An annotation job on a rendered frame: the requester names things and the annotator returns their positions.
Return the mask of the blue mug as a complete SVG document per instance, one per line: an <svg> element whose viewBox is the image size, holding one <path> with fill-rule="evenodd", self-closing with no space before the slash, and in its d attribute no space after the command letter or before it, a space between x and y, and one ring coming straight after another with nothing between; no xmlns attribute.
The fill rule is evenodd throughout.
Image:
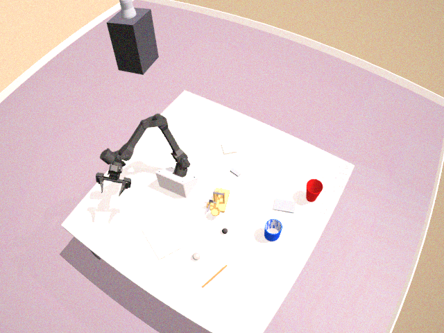
<svg viewBox="0 0 444 333"><path fill-rule="evenodd" d="M270 242L277 241L282 231L282 224L277 219L269 219L264 226L264 237Z"/></svg>

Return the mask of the red cup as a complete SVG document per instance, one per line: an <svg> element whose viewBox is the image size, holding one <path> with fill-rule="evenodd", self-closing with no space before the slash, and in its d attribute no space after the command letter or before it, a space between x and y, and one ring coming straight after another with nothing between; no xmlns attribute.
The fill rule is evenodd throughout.
<svg viewBox="0 0 444 333"><path fill-rule="evenodd" d="M314 202L318 198L318 195L321 193L322 190L323 190L323 184L320 182L320 180L310 179L307 182L306 199L309 202Z"/></svg>

